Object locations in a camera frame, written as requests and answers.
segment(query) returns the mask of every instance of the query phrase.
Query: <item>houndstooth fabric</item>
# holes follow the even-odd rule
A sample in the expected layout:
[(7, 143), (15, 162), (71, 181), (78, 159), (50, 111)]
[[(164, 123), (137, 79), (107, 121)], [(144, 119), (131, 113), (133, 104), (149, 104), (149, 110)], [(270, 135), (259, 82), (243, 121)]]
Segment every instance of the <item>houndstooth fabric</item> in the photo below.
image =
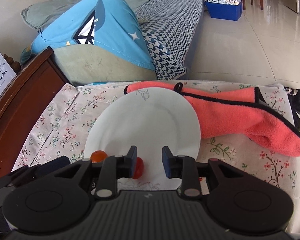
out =
[(159, 80), (186, 73), (183, 64), (202, 13), (203, 0), (150, 0), (136, 16)]

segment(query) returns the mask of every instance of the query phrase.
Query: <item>pink towel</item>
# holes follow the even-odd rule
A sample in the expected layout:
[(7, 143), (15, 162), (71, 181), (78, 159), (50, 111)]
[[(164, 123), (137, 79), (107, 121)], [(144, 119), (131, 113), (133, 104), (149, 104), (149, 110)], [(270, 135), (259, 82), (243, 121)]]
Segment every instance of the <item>pink towel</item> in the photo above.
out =
[(260, 104), (264, 101), (258, 87), (221, 93), (208, 93), (146, 81), (128, 85), (124, 93), (148, 87), (174, 90), (192, 105), (197, 113), (201, 138), (242, 133), (262, 147), (287, 156), (300, 156), (300, 132), (278, 112)]

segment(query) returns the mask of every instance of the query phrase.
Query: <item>floral tablecloth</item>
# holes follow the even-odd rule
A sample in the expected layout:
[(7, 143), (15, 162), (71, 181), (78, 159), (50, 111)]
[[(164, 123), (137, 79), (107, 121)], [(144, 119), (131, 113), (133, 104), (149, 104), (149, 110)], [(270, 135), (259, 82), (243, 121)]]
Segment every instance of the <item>floral tablecloth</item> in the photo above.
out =
[[(77, 88), (66, 84), (31, 130), (13, 169), (46, 163), (62, 155), (68, 156), (71, 163), (82, 159), (86, 139), (94, 122), (111, 103), (124, 95), (123, 90), (128, 84), (108, 83)], [(183, 84), (211, 93), (251, 86), (209, 81), (183, 81)], [(269, 107), (293, 123), (288, 97), (282, 85), (261, 86), (260, 91)], [(207, 162), (212, 157), (282, 188), (292, 198), (294, 196), (297, 171), (293, 157), (262, 148), (242, 134), (202, 139), (197, 161)], [(204, 179), (201, 185), (203, 193), (207, 194)], [(134, 188), (135, 185), (127, 183), (125, 188), (129, 187)], [(139, 185), (138, 189), (156, 190), (158, 187)]]

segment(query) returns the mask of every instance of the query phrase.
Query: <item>red tomato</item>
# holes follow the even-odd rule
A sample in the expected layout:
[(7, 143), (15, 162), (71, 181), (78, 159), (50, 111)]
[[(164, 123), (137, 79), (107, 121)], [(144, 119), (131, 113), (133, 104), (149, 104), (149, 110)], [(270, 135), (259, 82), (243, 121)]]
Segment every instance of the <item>red tomato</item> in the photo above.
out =
[(104, 151), (95, 151), (91, 154), (90, 160), (92, 160), (93, 163), (100, 163), (105, 158), (107, 158), (108, 155)]
[(133, 174), (133, 179), (139, 179), (142, 176), (143, 173), (143, 169), (144, 169), (144, 164), (143, 164), (143, 160), (138, 157), (137, 158), (137, 164), (136, 164), (136, 170), (134, 171)]

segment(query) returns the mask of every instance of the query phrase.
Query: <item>blue storage box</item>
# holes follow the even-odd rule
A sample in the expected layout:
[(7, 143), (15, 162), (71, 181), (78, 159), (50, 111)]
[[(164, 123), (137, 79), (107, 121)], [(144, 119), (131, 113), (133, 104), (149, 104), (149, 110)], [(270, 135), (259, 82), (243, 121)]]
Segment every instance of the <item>blue storage box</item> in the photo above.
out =
[(242, 2), (239, 5), (206, 2), (211, 18), (237, 21), (242, 14)]

